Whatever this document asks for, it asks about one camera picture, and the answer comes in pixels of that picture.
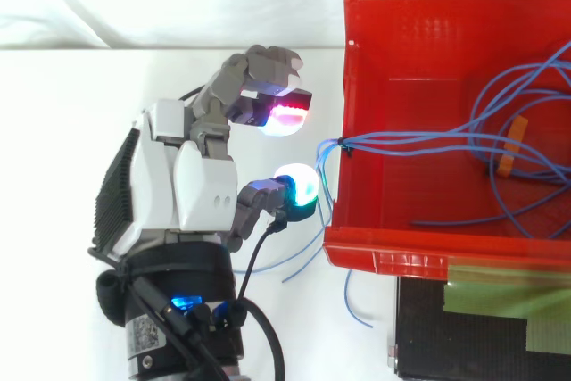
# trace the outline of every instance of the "robotic hand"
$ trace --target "robotic hand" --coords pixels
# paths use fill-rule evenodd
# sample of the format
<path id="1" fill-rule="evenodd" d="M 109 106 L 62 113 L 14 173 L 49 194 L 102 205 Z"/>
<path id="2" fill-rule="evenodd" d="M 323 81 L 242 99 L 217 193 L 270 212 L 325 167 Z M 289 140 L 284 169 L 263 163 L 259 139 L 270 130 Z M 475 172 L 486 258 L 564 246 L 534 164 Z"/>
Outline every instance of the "robotic hand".
<path id="1" fill-rule="evenodd" d="M 265 236 L 309 217 L 317 186 L 301 190 L 294 174 L 278 172 L 237 195 L 228 121 L 295 132 L 311 100 L 297 89 L 301 67 L 299 55 L 274 46 L 232 55 L 203 87 L 142 112 L 109 167 L 89 253 L 113 267 L 97 279 L 97 296 L 106 317 L 126 328 L 131 378 L 248 379 L 237 362 L 250 312 L 269 339 L 276 379 L 285 379 L 273 328 L 243 297 L 249 274 L 236 299 L 228 252 L 239 250 L 262 210 L 276 216 Z"/>

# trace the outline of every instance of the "glowing fingertip sensor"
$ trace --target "glowing fingertip sensor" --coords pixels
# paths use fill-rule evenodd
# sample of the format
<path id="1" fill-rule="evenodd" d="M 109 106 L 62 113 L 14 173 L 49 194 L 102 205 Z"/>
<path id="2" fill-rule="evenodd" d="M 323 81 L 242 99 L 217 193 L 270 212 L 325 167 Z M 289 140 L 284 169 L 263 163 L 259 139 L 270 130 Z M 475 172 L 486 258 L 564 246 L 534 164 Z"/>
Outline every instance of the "glowing fingertip sensor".
<path id="1" fill-rule="evenodd" d="M 318 198 L 319 177 L 315 170 L 305 164 L 288 164 L 277 169 L 275 178 L 289 176 L 295 183 L 295 205 L 303 207 Z"/>
<path id="2" fill-rule="evenodd" d="M 266 136 L 291 136 L 302 128 L 306 117 L 305 109 L 278 104 L 271 109 L 268 122 L 260 130 Z"/>

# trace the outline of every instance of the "red translucent plastic bin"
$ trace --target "red translucent plastic bin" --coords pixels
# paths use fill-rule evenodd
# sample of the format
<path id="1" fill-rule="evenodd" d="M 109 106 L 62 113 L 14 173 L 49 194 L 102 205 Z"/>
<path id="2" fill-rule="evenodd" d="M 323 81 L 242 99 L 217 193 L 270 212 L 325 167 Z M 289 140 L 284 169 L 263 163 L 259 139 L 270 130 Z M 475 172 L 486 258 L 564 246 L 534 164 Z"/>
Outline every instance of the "red translucent plastic bin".
<path id="1" fill-rule="evenodd" d="M 468 121 L 479 92 L 498 73 L 543 62 L 571 40 L 571 0 L 345 0 L 345 25 L 343 135 L 446 131 Z M 561 58 L 571 61 L 571 53 Z M 536 86 L 569 92 L 555 71 Z M 514 108 L 489 120 L 484 132 L 497 133 Z M 571 165 L 571 103 L 541 104 L 525 116 L 524 142 Z M 516 160 L 516 167 L 528 166 Z M 556 189 L 513 178 L 498 178 L 498 188 L 511 210 Z M 571 229 L 557 240 L 544 238 L 571 219 L 571 192 L 518 217 L 536 239 L 522 237 L 507 219 L 412 225 L 498 214 L 487 167 L 471 153 L 403 158 L 354 151 L 342 155 L 324 246 L 334 265 L 406 277 L 445 280 L 452 263 L 571 270 Z"/>

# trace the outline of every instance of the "white plastic housing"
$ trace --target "white plastic housing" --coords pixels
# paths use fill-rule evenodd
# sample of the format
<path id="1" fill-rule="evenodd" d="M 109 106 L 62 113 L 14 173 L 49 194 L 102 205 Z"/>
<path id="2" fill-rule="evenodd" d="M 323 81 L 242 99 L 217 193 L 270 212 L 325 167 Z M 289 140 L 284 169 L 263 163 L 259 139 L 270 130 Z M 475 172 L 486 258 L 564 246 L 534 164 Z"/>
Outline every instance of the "white plastic housing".
<path id="1" fill-rule="evenodd" d="M 159 100 L 148 110 L 153 140 L 157 137 L 184 137 L 185 102 Z"/>
<path id="2" fill-rule="evenodd" d="M 205 159 L 194 142 L 186 141 L 178 151 L 173 182 L 182 231 L 232 228 L 238 185 L 233 161 Z"/>

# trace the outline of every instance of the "blue wire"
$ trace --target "blue wire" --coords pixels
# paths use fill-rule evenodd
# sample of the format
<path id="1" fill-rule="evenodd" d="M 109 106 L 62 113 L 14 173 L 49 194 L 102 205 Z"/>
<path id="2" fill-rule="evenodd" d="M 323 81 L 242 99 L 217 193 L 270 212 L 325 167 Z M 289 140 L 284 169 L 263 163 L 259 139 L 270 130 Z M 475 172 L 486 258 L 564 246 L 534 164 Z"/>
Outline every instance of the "blue wire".
<path id="1" fill-rule="evenodd" d="M 557 191 L 547 195 L 546 197 L 542 198 L 541 200 L 536 201 L 533 204 L 529 204 L 526 207 L 513 211 L 511 214 L 514 216 L 518 216 L 520 214 L 527 213 L 540 205 L 544 205 L 546 202 L 552 200 L 558 195 L 561 195 L 571 189 L 571 185 L 565 185 L 558 189 Z M 411 225 L 416 225 L 419 227 L 464 227 L 467 225 L 476 225 L 480 223 L 487 223 L 487 222 L 494 222 L 495 220 L 503 220 L 506 219 L 508 216 L 506 214 L 501 214 L 500 216 L 491 216 L 490 218 L 481 218 L 481 219 L 471 219 L 471 220 L 457 220 L 453 222 L 434 222 L 434 221 L 425 221 L 425 220 L 414 220 L 411 222 Z"/>
<path id="2" fill-rule="evenodd" d="M 423 155 L 423 154 L 444 153 L 444 152 L 459 151 L 459 150 L 470 151 L 477 159 L 479 159 L 480 161 L 488 163 L 489 169 L 490 169 L 490 178 L 491 178 L 492 190 L 494 192 L 496 199 L 498 200 L 499 205 L 503 209 L 504 214 L 500 215 L 500 216 L 489 217 L 489 218 L 462 220 L 462 221 L 454 221 L 454 222 L 416 221 L 416 222 L 413 222 L 413 224 L 419 225 L 419 226 L 463 226 L 463 225 L 472 225 L 472 224 L 477 224 L 477 223 L 485 223 L 485 222 L 509 218 L 514 223 L 514 225 L 520 230 L 520 232 L 522 232 L 522 234 L 524 236 L 531 237 L 531 235 L 525 230 L 525 228 L 523 228 L 523 226 L 521 226 L 519 224 L 519 222 L 515 219 L 515 216 L 517 216 L 519 214 L 523 214 L 527 211 L 533 210 L 533 209 L 541 206 L 542 204 L 550 201 L 551 199 L 555 198 L 556 196 L 561 195 L 564 192 L 566 192 L 567 190 L 569 190 L 569 188 L 571 188 L 571 180 L 569 180 L 567 178 L 566 174 L 571 173 L 571 167 L 558 165 L 557 163 L 554 163 L 551 160 L 549 160 L 542 153 L 536 151 L 531 146 L 525 145 L 521 142 L 509 139 L 506 137 L 503 137 L 502 135 L 505 132 L 506 128 L 509 126 L 509 124 L 511 124 L 512 121 L 521 112 L 524 112 L 525 110 L 527 110 L 527 109 L 529 109 L 529 108 L 531 108 L 537 104 L 540 104 L 540 103 L 547 103 L 548 101 L 554 101 L 554 100 L 570 100 L 571 99 L 571 95 L 561 93 L 559 91 L 553 91 L 553 90 L 542 89 L 542 88 L 541 89 L 527 89 L 527 87 L 529 85 L 531 85 L 537 79 L 537 77 L 539 75 L 541 75 L 548 68 L 554 68 L 561 75 L 561 77 L 566 81 L 566 83 L 571 87 L 571 79 L 564 72 L 564 70 L 571 70 L 571 62 L 565 62 L 565 61 L 558 60 L 558 58 L 561 56 L 561 54 L 563 54 L 569 47 L 571 47 L 571 41 L 569 41 L 567 44 L 565 44 L 563 47 L 561 47 L 546 62 L 523 64 L 523 65 L 512 67 L 512 68 L 507 69 L 507 70 L 503 71 L 502 73 L 498 74 L 495 78 L 493 78 L 492 80 L 490 80 L 490 82 L 488 82 L 486 84 L 486 86 L 482 89 L 482 91 L 478 95 L 474 105 L 472 106 L 472 111 L 470 113 L 470 121 L 459 126 L 459 127 L 457 127 L 457 128 L 454 128 L 454 129 L 447 131 L 447 132 L 409 132 L 409 131 L 404 131 L 404 132 L 368 133 L 368 134 L 361 135 L 361 136 L 346 138 L 344 140 L 343 144 L 347 147 L 351 147 L 354 149 L 359 149 L 359 150 L 371 152 L 371 153 L 380 153 L 383 155 L 391 155 L 391 156 L 417 156 L 417 155 Z M 520 71 L 520 70 L 531 70 L 531 71 L 528 71 L 524 75 L 521 75 L 521 76 L 517 77 L 516 79 L 512 80 L 497 95 L 495 95 L 495 97 L 491 100 L 491 102 L 489 102 L 484 107 L 484 109 L 480 112 L 480 114 L 476 117 L 476 112 L 478 111 L 480 103 L 482 102 L 482 100 L 484 99 L 484 97 L 486 96 L 488 91 L 492 88 L 492 86 L 495 83 L 497 83 L 500 79 L 508 76 L 510 73 L 514 73 L 514 72 Z M 519 97 L 521 95 L 548 95 L 548 96 L 534 100 L 531 103 L 526 104 L 524 107 L 519 109 L 516 113 L 514 113 L 504 123 L 503 127 L 501 128 L 501 131 L 497 135 L 489 135 L 489 134 L 485 134 L 485 133 L 481 132 L 481 130 L 484 128 L 484 124 L 485 124 L 486 119 L 492 117 L 496 112 L 499 112 L 501 109 L 503 109 L 505 106 L 507 106 L 509 103 L 511 103 L 514 99 L 516 99 L 517 97 Z M 464 130 L 466 128 L 468 128 L 469 132 L 461 132 L 462 130 Z M 396 140 L 378 140 L 380 137 L 411 137 L 411 138 L 398 138 Z M 451 137 L 452 138 L 454 138 L 454 137 L 464 138 L 465 137 L 468 139 L 468 145 L 448 145 L 448 146 L 444 146 L 444 147 L 437 147 L 437 148 L 432 148 L 432 149 L 420 149 L 420 150 L 415 150 L 415 151 L 388 151 L 388 150 L 376 149 L 375 147 L 368 146 L 368 145 L 376 145 L 376 146 L 379 146 L 379 145 L 405 145 L 405 144 L 410 144 L 410 143 L 425 142 L 425 141 L 434 140 L 437 138 L 451 138 Z M 491 147 L 481 146 L 482 140 L 492 140 L 492 146 Z M 524 149 L 524 150 L 528 151 L 529 153 L 535 155 L 536 158 L 533 158 L 533 157 L 530 157 L 530 156 L 527 156 L 527 155 L 524 155 L 521 153 L 512 153 L 511 151 L 500 149 L 497 147 L 497 144 L 499 142 L 511 143 L 513 145 L 517 145 L 518 147 L 521 147 L 522 149 Z M 332 216 L 333 216 L 333 202 L 334 201 L 333 201 L 333 198 L 329 192 L 329 188 L 327 185 L 327 176 L 325 173 L 325 163 L 327 161 L 327 157 L 331 154 L 331 152 L 337 146 L 338 146 L 338 141 L 336 139 L 328 139 L 328 140 L 321 142 L 318 145 L 318 148 L 316 151 L 315 170 L 319 175 L 319 179 L 320 179 L 321 186 L 323 189 L 323 193 L 325 196 L 325 200 L 327 203 L 327 208 L 329 210 L 329 216 L 328 216 L 327 222 L 325 222 L 323 219 L 323 213 L 322 213 L 321 206 L 319 203 L 319 205 L 318 205 L 319 216 L 320 216 L 322 228 L 308 242 L 308 244 L 306 244 L 306 246 L 303 247 L 299 252 L 295 253 L 294 255 L 290 256 L 289 258 L 286 258 L 285 260 L 283 260 L 281 262 L 278 262 L 276 264 L 270 265 L 270 266 L 265 267 L 265 268 L 255 269 L 253 271 L 253 273 L 262 272 L 262 271 L 265 271 L 268 269 L 273 269 L 273 268 L 278 267 L 278 266 L 294 259 L 295 257 L 301 255 L 303 252 L 305 252 L 307 249 L 309 249 L 312 244 L 314 244 L 318 240 L 318 238 L 321 236 L 321 234 L 325 230 L 326 225 L 328 225 L 329 222 L 331 221 Z M 511 155 L 511 156 L 514 156 L 514 157 L 517 157 L 517 158 L 520 158 L 520 159 L 523 159 L 523 160 L 526 160 L 529 162 L 533 162 L 535 164 L 543 165 L 543 166 L 546 166 L 549 168 L 549 170 L 539 170 L 539 171 L 533 171 L 533 172 L 513 169 L 510 174 L 514 177 L 541 180 L 541 181 L 551 183 L 551 184 L 562 184 L 564 186 L 561 187 L 560 189 L 558 189 L 557 191 L 551 193 L 550 195 L 545 196 L 541 200 L 539 200 L 535 203 L 532 203 L 532 204 L 530 204 L 530 205 L 528 205 L 522 209 L 519 209 L 517 211 L 512 212 L 508 209 L 508 207 L 503 202 L 501 195 L 500 195 L 498 188 L 497 188 L 495 174 L 494 174 L 495 163 L 494 163 L 494 157 L 492 156 L 493 153 Z M 571 228 L 571 220 L 568 223 L 566 223 L 563 227 L 561 227 L 558 231 L 553 233 L 550 236 L 550 238 L 558 237 L 559 235 L 561 235 L 563 232 L 565 232 L 569 228 Z M 311 258 L 309 260 L 307 260 L 305 262 L 305 264 L 300 269 L 295 271 L 295 273 L 292 274 L 291 276 L 285 278 L 282 282 L 285 283 L 285 282 L 291 280 L 292 278 L 296 277 L 297 275 L 299 275 L 301 272 L 303 272 L 311 264 L 311 262 L 316 259 L 316 257 L 321 253 L 322 250 L 323 250 L 323 247 L 319 247 L 319 249 L 311 256 Z M 347 278 L 345 280 L 345 291 L 344 291 L 345 292 L 345 305 L 347 306 L 347 310 L 350 312 L 350 314 L 357 321 L 359 321 L 359 323 L 361 323 L 367 327 L 372 327 L 368 323 L 365 323 L 362 320 L 360 320 L 359 318 L 357 318 L 355 316 L 355 314 L 352 312 L 351 307 L 349 305 L 347 291 L 348 291 L 349 278 L 351 276 L 351 273 L 352 273 L 352 271 L 350 270 L 349 273 L 347 274 Z"/>
<path id="3" fill-rule="evenodd" d="M 295 273 L 292 274 L 291 276 L 284 278 L 282 280 L 282 283 L 287 283 L 289 280 L 291 280 L 292 278 L 294 278 L 295 276 L 300 274 L 304 269 L 306 269 L 308 267 L 308 265 L 310 263 L 313 262 L 313 260 L 317 257 L 318 254 L 321 253 L 322 250 L 323 250 L 323 247 L 320 246 L 319 249 L 315 253 L 313 253 L 313 256 L 311 256 L 310 259 L 307 262 L 305 262 L 301 268 L 299 268 L 297 271 L 295 271 Z"/>
<path id="4" fill-rule="evenodd" d="M 542 165 L 547 165 L 548 167 L 550 167 L 554 172 L 558 173 L 559 177 L 564 180 L 567 181 L 567 178 L 565 177 L 565 175 L 559 171 L 559 168 L 556 167 L 545 155 L 543 155 L 542 153 L 538 152 L 537 150 L 533 149 L 531 146 L 526 145 L 524 143 L 518 142 L 517 140 L 513 140 L 511 138 L 506 138 L 506 137 L 502 137 L 502 136 L 497 136 L 497 135 L 491 135 L 491 134 L 482 134 L 482 133 L 466 133 L 466 132 L 452 132 L 452 131 L 445 131 L 445 132 L 437 132 L 437 131 L 419 131 L 419 132 L 415 132 L 415 131 L 397 131 L 397 132 L 391 132 L 391 131 L 387 131 L 387 132 L 379 132 L 379 133 L 375 133 L 377 135 L 377 137 L 406 137 L 406 136 L 425 136 L 425 137 L 433 137 L 433 138 L 442 138 L 442 137 L 478 137 L 480 139 L 483 140 L 493 140 L 495 142 L 501 141 L 501 142 L 505 142 L 505 143 L 510 143 L 513 145 L 517 145 L 519 147 L 521 147 L 522 149 L 527 150 L 530 153 L 535 154 L 539 159 L 543 160 Z M 371 144 L 371 145 L 386 145 L 388 142 L 389 145 L 393 145 L 394 141 L 390 141 L 390 140 L 369 140 L 369 139 L 360 139 L 360 138 L 353 138 L 352 141 L 347 144 L 349 147 L 357 147 L 355 145 L 355 143 L 366 143 L 366 144 Z M 432 151 L 432 150 L 437 150 L 438 148 L 435 149 L 425 149 L 426 151 Z M 530 162 L 535 162 L 537 163 L 537 160 L 533 159 L 533 158 L 529 158 L 526 157 L 524 158 L 527 161 Z"/>
<path id="5" fill-rule="evenodd" d="M 553 234 L 551 234 L 550 239 L 557 238 L 558 236 L 563 234 L 565 231 L 567 231 L 569 228 L 571 228 L 571 220 L 568 223 L 566 223 L 565 225 L 563 225 L 561 228 L 559 228 L 557 231 L 555 231 Z"/>
<path id="6" fill-rule="evenodd" d="M 348 290 L 349 290 L 349 278 L 351 278 L 351 274 L 352 274 L 353 270 L 349 269 L 349 272 L 347 273 L 347 278 L 345 279 L 345 307 L 347 307 L 347 311 L 349 311 L 349 314 L 351 314 L 351 316 L 357 320 L 359 323 L 361 323 L 361 325 L 366 326 L 370 329 L 373 328 L 373 325 L 370 325 L 369 323 L 364 322 L 363 320 L 359 319 L 355 313 L 352 311 L 351 309 L 351 305 L 349 305 L 349 295 L 348 295 Z"/>

